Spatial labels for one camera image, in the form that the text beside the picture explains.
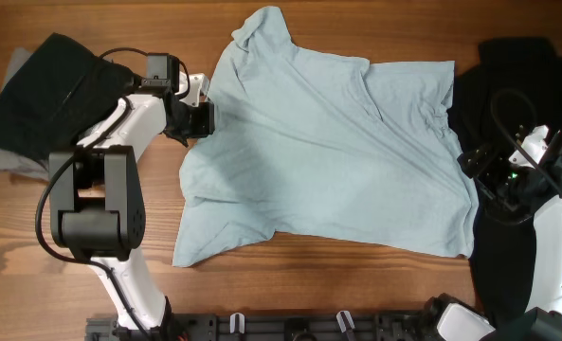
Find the light blue t-shirt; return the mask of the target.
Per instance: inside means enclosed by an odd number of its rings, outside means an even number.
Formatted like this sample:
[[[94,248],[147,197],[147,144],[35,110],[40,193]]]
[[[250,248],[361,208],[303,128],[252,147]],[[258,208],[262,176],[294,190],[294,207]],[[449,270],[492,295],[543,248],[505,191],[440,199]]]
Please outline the light blue t-shirt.
[[[180,168],[173,264],[278,232],[470,256],[479,200],[448,123],[453,84],[451,61],[317,52],[258,9],[214,70],[214,133]]]

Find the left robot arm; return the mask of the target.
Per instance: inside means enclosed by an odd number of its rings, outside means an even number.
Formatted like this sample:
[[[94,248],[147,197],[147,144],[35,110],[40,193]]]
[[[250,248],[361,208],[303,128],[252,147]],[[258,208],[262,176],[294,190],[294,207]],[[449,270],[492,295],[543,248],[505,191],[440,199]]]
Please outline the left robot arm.
[[[119,99],[113,113],[70,151],[49,156],[49,183],[37,206],[35,230],[50,234],[64,256],[45,240],[52,257],[89,267],[100,279],[117,315],[88,321],[88,340],[185,340],[140,247],[146,211],[137,162],[159,134],[182,143],[211,135],[214,106],[201,94],[181,98],[136,94]]]

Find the black shirt at right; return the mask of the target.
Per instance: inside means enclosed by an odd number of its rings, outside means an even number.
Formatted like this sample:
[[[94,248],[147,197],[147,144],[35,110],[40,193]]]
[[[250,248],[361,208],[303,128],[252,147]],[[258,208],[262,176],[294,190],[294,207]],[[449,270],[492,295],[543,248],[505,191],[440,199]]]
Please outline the black shirt at right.
[[[497,38],[479,46],[480,62],[454,84],[449,124],[462,153],[484,143],[508,159],[534,128],[547,126],[550,136],[562,129],[562,57],[544,38]],[[475,246],[470,267],[475,284]]]

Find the black folded garment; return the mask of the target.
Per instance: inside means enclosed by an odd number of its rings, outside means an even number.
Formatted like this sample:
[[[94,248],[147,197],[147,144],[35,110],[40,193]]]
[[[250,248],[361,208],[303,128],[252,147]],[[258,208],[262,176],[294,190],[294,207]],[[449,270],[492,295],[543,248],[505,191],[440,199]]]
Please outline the black folded garment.
[[[137,75],[51,34],[0,94],[0,149],[43,161],[114,111]]]

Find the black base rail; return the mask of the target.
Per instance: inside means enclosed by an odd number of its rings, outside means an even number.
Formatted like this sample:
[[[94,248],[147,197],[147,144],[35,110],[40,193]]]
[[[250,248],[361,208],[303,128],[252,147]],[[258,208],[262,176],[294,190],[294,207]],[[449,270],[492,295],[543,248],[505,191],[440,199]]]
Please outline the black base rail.
[[[215,314],[176,314],[184,340],[231,341],[231,340],[438,340],[439,334],[431,325],[421,322],[421,315],[414,311],[385,312],[353,315],[353,329],[343,332],[336,317],[264,316],[245,318],[245,331],[232,332],[230,317]]]

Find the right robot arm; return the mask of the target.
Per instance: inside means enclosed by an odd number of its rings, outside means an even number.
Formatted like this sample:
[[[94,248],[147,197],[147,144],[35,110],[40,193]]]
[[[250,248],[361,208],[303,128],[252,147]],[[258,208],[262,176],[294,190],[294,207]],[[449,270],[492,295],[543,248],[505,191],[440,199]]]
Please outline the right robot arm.
[[[510,157],[515,211],[488,204],[476,229],[475,286],[484,311],[433,297],[424,340],[562,340],[562,146],[521,143]]]

